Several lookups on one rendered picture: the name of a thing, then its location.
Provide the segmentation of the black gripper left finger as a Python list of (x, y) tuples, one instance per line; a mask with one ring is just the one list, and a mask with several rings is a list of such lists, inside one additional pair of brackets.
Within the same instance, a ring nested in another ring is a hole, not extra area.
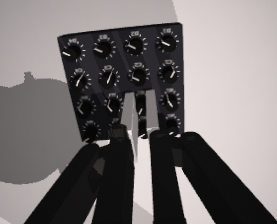
[(132, 224), (138, 152), (134, 92), (125, 93), (122, 117), (108, 134), (109, 144), (89, 143), (78, 151), (24, 224), (84, 224), (95, 201), (91, 224)]

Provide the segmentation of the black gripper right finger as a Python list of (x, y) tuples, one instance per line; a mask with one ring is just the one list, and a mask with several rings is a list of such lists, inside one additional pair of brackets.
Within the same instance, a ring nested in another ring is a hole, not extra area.
[[(159, 124), (158, 124), (159, 122)], [(215, 224), (277, 224), (277, 220), (196, 132), (171, 136), (146, 91), (153, 224), (187, 224), (175, 167), (181, 167)]]

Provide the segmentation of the black knob box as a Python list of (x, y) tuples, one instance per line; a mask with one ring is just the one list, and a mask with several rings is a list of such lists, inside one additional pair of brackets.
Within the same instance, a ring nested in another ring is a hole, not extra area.
[(108, 128), (122, 117), (125, 93), (132, 92), (138, 138), (148, 139), (147, 90), (155, 90), (169, 134), (185, 132), (183, 24), (64, 34), (57, 41), (82, 142), (110, 140)]

